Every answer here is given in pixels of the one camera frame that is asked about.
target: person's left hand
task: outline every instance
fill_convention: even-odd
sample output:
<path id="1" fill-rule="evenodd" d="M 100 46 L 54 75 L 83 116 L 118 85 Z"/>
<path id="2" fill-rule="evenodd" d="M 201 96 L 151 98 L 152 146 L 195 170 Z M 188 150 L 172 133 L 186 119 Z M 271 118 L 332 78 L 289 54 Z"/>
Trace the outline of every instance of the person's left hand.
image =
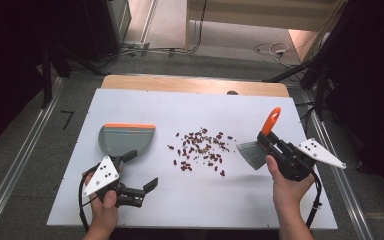
<path id="1" fill-rule="evenodd" d="M 87 176 L 85 183 L 89 183 L 93 173 Z M 96 193 L 90 195 L 90 199 L 96 197 Z M 90 205 L 92 207 L 92 223 L 89 227 L 84 239 L 108 239 L 117 225 L 118 211 L 115 207 L 117 194 L 114 190 L 110 190 L 105 194 L 104 202 L 99 198 L 93 200 Z"/>

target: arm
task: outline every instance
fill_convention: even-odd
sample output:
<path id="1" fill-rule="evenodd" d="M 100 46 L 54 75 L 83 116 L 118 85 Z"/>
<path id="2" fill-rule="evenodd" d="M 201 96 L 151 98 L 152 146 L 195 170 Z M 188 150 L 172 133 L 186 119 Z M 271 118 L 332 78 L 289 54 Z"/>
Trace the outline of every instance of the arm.
<path id="1" fill-rule="evenodd" d="M 86 184 L 89 183 L 92 174 L 86 178 Z M 118 221 L 118 211 L 115 207 L 117 194 L 115 191 L 108 191 L 104 198 L 104 203 L 99 199 L 93 200 L 90 204 L 92 207 L 92 223 L 89 231 L 83 240 L 108 240 Z"/>
<path id="2" fill-rule="evenodd" d="M 279 218 L 282 239 L 313 239 L 300 211 L 301 199 L 314 183 L 313 176 L 310 175 L 301 182 L 289 181 L 279 172 L 277 162 L 272 156 L 267 156 L 266 161 L 274 181 L 273 202 Z"/>

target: human hand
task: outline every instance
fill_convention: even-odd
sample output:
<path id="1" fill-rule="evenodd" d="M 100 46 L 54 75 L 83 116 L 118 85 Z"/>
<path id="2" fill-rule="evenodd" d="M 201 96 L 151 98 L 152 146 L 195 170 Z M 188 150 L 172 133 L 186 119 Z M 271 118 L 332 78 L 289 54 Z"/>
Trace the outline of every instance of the human hand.
<path id="1" fill-rule="evenodd" d="M 93 173 L 87 176 L 85 183 L 89 183 Z M 92 200 L 97 197 L 96 193 L 91 194 L 89 198 Z M 84 239 L 109 239 L 112 231 L 117 225 L 118 211 L 115 207 L 117 194 L 114 190 L 110 190 L 105 194 L 104 202 L 99 199 L 93 200 L 90 204 L 92 207 L 92 223 L 89 227 Z"/>
<path id="2" fill-rule="evenodd" d="M 310 189 L 314 183 L 313 175 L 300 182 L 290 181 L 283 177 L 279 171 L 276 160 L 270 156 L 266 156 L 269 172 L 273 177 L 273 201 L 275 207 L 278 208 L 298 208 L 304 194 Z"/>

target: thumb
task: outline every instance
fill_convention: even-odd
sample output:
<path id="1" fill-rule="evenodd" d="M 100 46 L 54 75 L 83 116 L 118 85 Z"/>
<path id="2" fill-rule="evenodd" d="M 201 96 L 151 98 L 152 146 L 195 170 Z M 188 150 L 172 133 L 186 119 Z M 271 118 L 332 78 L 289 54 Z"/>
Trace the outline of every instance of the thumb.
<path id="1" fill-rule="evenodd" d="M 276 177 L 278 174 L 280 174 L 277 162 L 271 155 L 266 156 L 266 162 L 269 172 L 273 177 Z"/>
<path id="2" fill-rule="evenodd" d="M 105 194 L 104 197 L 104 208 L 112 208 L 115 206 L 115 203 L 117 202 L 117 194 L 114 190 L 110 190 Z"/>

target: gray floor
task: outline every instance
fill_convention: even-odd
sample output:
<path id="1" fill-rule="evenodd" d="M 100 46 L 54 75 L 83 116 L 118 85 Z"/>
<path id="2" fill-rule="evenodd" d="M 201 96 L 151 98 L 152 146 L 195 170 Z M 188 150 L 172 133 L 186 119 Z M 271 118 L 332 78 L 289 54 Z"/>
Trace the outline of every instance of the gray floor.
<path id="1" fill-rule="evenodd" d="M 262 65 L 256 61 L 193 55 L 168 58 L 167 55 L 158 53 L 149 53 L 145 57 L 118 57 L 104 69 L 113 74 L 200 76 L 244 81 L 260 81 L 284 71 L 284 67 L 276 63 Z M 83 237 L 81 227 L 48 227 L 46 221 L 94 91 L 100 87 L 102 80 L 102 76 L 96 76 L 87 70 L 76 71 L 70 79 L 63 79 L 61 96 L 0 216 L 0 239 Z M 290 86 L 288 90 L 295 102 L 303 102 L 302 90 L 290 80 L 285 82 Z M 33 99 L 0 138 L 0 182 L 39 113 L 41 97 L 39 94 Z M 74 112 L 65 130 L 62 128 L 68 116 L 61 113 L 62 110 Z M 298 107 L 297 110 L 300 115 L 306 112 L 305 107 Z M 346 173 L 363 212 L 383 213 L 367 220 L 374 239 L 384 239 L 384 179 L 355 170 L 358 160 L 348 141 L 347 132 L 332 114 L 326 112 L 325 115 L 332 142 L 339 158 L 348 165 Z M 311 124 L 308 137 L 317 138 Z M 316 239 L 358 239 L 332 171 L 322 164 L 318 166 L 339 229 L 315 231 L 314 236 Z"/>

